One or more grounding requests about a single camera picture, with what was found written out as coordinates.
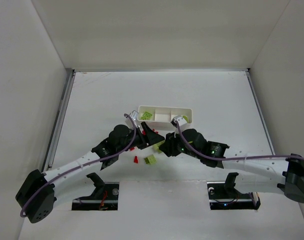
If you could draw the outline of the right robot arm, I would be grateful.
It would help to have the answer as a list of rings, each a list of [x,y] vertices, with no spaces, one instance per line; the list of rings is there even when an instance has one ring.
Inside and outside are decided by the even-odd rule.
[[[230,170],[224,187],[233,195],[276,193],[304,204],[304,157],[298,154],[250,156],[238,152],[225,158],[227,144],[207,141],[193,128],[168,133],[159,149],[168,157],[186,154],[208,167]]]

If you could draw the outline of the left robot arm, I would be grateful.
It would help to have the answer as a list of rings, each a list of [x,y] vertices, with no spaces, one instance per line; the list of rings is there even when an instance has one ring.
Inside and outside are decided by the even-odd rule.
[[[44,172],[31,171],[15,196],[21,207],[20,216],[34,224],[64,201],[100,195],[105,183],[98,171],[115,163],[120,154],[131,148],[143,150],[164,139],[145,122],[141,126],[115,126],[106,139],[77,160]]]

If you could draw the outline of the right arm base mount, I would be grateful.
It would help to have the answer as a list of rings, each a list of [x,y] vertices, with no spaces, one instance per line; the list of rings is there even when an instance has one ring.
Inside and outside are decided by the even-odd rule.
[[[229,173],[225,181],[208,181],[207,190],[211,210],[258,210],[261,201],[258,193],[241,193],[235,189],[239,173]]]

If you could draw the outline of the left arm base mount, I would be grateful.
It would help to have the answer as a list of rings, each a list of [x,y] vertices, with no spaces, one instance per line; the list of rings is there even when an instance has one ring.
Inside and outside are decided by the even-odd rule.
[[[104,182],[96,173],[87,175],[95,189],[88,196],[79,197],[72,202],[72,211],[117,211],[119,183]]]

